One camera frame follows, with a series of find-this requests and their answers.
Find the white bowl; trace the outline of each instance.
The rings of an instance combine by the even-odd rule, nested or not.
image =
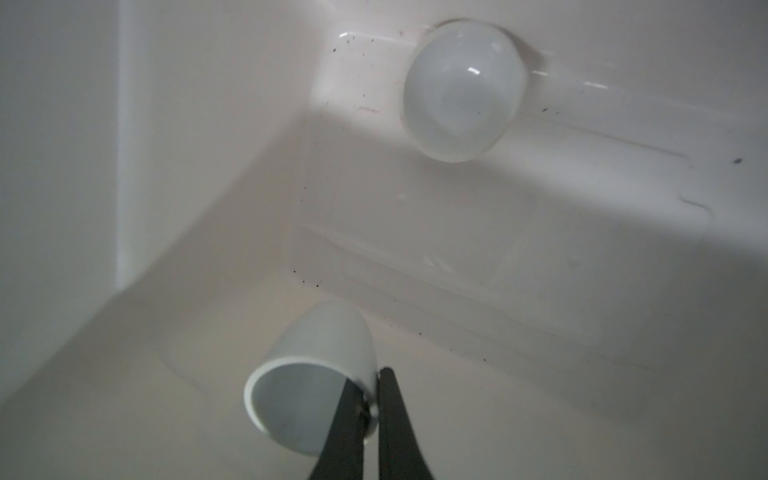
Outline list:
[[[429,32],[407,72],[402,124],[419,150],[450,163],[471,160],[502,137],[528,78],[512,40],[473,21]]]

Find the white wall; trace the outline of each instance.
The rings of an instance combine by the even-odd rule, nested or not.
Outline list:
[[[116,290],[118,3],[0,3],[0,402]]]

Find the bowl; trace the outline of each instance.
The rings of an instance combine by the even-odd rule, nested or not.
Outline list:
[[[517,113],[528,75],[512,40],[475,21],[429,32],[408,62],[400,116],[416,147],[440,161],[476,158]]]

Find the white surface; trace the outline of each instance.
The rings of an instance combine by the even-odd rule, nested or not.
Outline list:
[[[471,21],[429,32],[406,72],[403,126],[419,150],[449,163],[471,160],[501,138],[528,78],[509,37]]]
[[[762,474],[762,3],[127,0],[119,45],[114,9],[29,5],[2,7],[3,342],[26,362],[3,369],[117,288],[136,304],[4,406],[0,476],[302,478],[242,386],[326,293],[382,326],[444,478],[660,477],[647,444],[675,478]],[[443,164],[397,92],[467,17],[514,34],[529,85],[494,148]],[[464,435],[437,420],[468,406]]]
[[[295,452],[318,456],[347,379],[376,403],[379,364],[371,332],[340,300],[313,306],[285,332],[250,374],[243,402],[254,425]],[[376,422],[370,422],[367,436]]]

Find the white cup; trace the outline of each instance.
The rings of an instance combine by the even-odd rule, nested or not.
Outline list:
[[[248,416],[265,435],[295,452],[317,456],[346,380],[352,380],[374,406],[378,373],[365,319],[353,306],[327,300],[283,332],[250,374],[243,400]],[[375,429],[372,409],[366,437]]]

